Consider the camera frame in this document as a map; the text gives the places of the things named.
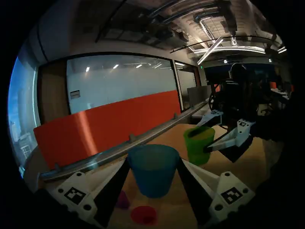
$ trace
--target wall sign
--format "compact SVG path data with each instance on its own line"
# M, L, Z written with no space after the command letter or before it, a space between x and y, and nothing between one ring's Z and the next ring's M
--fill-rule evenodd
M79 98L79 97L80 97L80 92L79 92L79 90L70 92L70 97L71 97L71 99Z

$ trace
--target orange wall panel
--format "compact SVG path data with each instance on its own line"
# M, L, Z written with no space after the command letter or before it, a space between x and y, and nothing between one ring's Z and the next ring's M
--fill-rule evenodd
M180 114L176 90L111 103L50 121L34 129L50 168L103 152Z

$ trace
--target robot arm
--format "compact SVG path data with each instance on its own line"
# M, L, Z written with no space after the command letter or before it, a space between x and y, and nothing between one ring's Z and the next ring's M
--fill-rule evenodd
M124 159L86 174L78 171L50 190L50 194L78 218L99 228L106 228L120 193L124 190L124 184L133 181L127 179L129 170L129 163ZM198 225L205 228L238 212L241 206L255 196L249 187L229 171L218 176L182 158L179 159L177 170L177 182L182 183L180 187L184 188L188 196ZM174 208L179 208L179 204L173 205ZM124 209L126 216L132 210L128 206L129 204Z
M223 124L222 116L222 111L212 110L202 117L197 126L205 125L211 127L216 124ZM250 134L250 129L254 124L254 122L245 119L238 120L235 128L207 145L204 152L208 153L218 150L229 160L235 162L252 143L253 136Z

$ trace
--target green cup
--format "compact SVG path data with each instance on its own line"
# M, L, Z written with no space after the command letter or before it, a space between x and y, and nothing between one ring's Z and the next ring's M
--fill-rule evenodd
M184 140L188 150L189 162L202 165L208 162L209 152L204 152L204 147L214 141L215 130L210 127L200 126L184 132Z

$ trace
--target window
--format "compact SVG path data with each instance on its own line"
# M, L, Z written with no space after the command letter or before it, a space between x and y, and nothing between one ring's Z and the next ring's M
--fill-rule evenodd
M67 61L71 113L131 98L177 90L170 61L100 55Z
M183 109L189 108L188 88L196 87L194 68L191 65L175 62L180 83Z
M23 45L15 61L8 93L8 121L11 144L18 166L37 146L33 129L40 125L37 111L36 62Z

